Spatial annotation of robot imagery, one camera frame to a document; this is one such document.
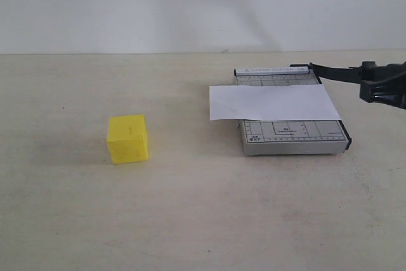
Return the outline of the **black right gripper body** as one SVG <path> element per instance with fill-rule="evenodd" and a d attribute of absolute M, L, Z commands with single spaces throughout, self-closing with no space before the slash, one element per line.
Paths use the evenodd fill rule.
<path fill-rule="evenodd" d="M 378 66 L 374 77 L 360 82 L 360 98 L 367 103 L 381 103 L 405 108 L 405 62 Z"/>

